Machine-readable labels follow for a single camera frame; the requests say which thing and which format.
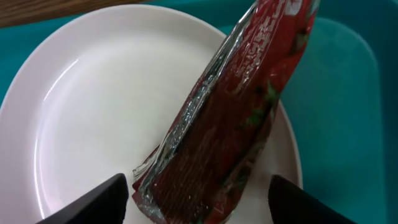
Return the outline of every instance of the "shiny plastic wrapper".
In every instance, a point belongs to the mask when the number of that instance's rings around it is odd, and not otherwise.
[[[224,223],[270,133],[318,0],[258,0],[199,78],[160,146],[134,169],[153,222]]]

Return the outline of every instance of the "teal surface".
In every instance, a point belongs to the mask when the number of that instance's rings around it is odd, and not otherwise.
[[[155,2],[228,33],[249,0]],[[75,17],[0,29],[0,98],[49,34]],[[323,0],[307,50],[282,94],[304,189],[358,223],[398,223],[398,5]]]

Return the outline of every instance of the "food package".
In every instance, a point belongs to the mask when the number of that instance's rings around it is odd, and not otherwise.
[[[158,224],[224,223],[270,133],[317,0],[257,0],[196,82],[160,146],[134,169],[133,199]]]

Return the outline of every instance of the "black object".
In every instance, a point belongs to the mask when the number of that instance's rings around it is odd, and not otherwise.
[[[129,198],[126,177],[117,174],[37,224],[122,224]],[[272,177],[268,202],[274,224],[352,224],[281,176]]]
[[[126,177],[116,174],[37,224],[122,224],[128,198]]]
[[[353,224],[279,175],[272,177],[268,203],[274,224]]]

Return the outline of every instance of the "red package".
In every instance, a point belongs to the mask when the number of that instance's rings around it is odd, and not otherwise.
[[[258,0],[197,81],[163,143],[134,170],[156,223],[222,223],[270,133],[311,31],[316,0]]]

